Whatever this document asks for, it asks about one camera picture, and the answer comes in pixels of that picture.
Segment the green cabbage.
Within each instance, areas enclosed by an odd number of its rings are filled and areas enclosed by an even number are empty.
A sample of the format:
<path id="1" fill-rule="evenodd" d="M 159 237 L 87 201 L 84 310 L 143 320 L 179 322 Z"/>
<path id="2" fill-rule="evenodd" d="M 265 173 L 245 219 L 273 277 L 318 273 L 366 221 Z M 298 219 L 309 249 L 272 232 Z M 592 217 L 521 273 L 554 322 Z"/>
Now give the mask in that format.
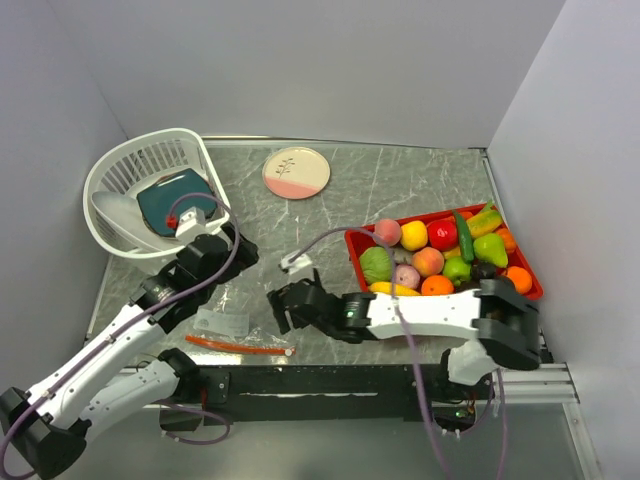
<path id="1" fill-rule="evenodd" d="M 389 282 L 392 278 L 392 250 L 382 246 L 366 249 L 359 257 L 359 266 L 367 285 Z"/>

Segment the clear zip top bag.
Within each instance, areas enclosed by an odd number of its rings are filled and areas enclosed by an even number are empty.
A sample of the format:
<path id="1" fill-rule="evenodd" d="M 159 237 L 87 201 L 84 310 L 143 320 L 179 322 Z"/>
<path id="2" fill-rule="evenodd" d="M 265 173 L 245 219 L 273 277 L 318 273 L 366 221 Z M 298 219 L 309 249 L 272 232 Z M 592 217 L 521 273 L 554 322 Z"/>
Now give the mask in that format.
<path id="1" fill-rule="evenodd" d="M 215 352 L 290 358 L 296 346 L 280 339 L 251 321 L 245 310 L 251 296 L 220 288 L 194 315 L 193 326 L 185 335 L 187 343 Z"/>

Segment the pink peach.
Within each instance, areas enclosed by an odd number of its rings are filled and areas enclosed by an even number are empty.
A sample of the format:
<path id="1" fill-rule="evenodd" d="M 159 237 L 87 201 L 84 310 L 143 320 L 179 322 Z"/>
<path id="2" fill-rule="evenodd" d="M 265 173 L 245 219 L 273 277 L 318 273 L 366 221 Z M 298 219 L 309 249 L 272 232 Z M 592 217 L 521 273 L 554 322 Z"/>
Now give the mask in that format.
<path id="1" fill-rule="evenodd" d="M 374 234 L 389 246 L 395 246 L 402 237 L 400 224 L 393 219 L 380 219 L 374 226 Z"/>

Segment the green apple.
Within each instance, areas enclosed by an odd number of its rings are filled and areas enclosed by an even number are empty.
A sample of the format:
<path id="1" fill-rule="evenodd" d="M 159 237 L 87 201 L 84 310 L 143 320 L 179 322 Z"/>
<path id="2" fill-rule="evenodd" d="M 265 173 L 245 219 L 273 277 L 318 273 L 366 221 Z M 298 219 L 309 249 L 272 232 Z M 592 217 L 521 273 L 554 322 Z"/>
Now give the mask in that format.
<path id="1" fill-rule="evenodd" d="M 471 265 L 461 256 L 451 257 L 445 261 L 442 275 L 458 287 L 471 280 Z"/>

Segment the dark green chili pepper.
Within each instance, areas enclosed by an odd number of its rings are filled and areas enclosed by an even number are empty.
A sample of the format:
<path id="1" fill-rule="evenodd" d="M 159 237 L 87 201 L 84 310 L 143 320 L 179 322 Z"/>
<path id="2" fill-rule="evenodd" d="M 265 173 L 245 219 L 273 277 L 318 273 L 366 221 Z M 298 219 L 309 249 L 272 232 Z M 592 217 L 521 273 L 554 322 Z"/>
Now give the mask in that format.
<path id="1" fill-rule="evenodd" d="M 470 229 L 466 220 L 458 211 L 453 211 L 453 217 L 456 222 L 458 246 L 460 248 L 461 257 L 466 263 L 471 264 L 475 259 L 475 255 Z"/>

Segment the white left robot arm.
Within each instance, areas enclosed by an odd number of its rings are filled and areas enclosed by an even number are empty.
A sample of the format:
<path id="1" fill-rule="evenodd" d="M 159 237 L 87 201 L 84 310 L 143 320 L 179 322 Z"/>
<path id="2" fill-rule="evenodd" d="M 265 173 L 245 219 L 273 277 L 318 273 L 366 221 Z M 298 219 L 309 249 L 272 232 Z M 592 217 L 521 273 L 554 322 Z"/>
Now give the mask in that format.
<path id="1" fill-rule="evenodd" d="M 118 315 L 65 365 L 27 390 L 1 396 L 3 449 L 14 447 L 34 475 L 53 479 L 88 443 L 135 410 L 190 400 L 199 368 L 178 348 L 117 380 L 127 362 L 193 316 L 215 288 L 255 265 L 258 247 L 230 224 L 202 234 L 157 274 L 146 278 Z"/>

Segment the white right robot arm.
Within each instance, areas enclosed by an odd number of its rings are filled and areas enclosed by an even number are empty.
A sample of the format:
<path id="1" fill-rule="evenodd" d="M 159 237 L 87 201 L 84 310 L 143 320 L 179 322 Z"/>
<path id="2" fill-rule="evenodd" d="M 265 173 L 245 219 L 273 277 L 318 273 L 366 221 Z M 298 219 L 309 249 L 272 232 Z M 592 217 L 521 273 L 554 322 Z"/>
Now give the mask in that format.
<path id="1" fill-rule="evenodd" d="M 533 371 L 541 364 L 537 304 L 504 278 L 441 296 L 327 292 L 317 277 L 267 295 L 281 332 L 312 326 L 350 344 L 406 336 L 448 337 L 462 345 L 444 356 L 439 390 L 460 398 L 499 367 Z"/>

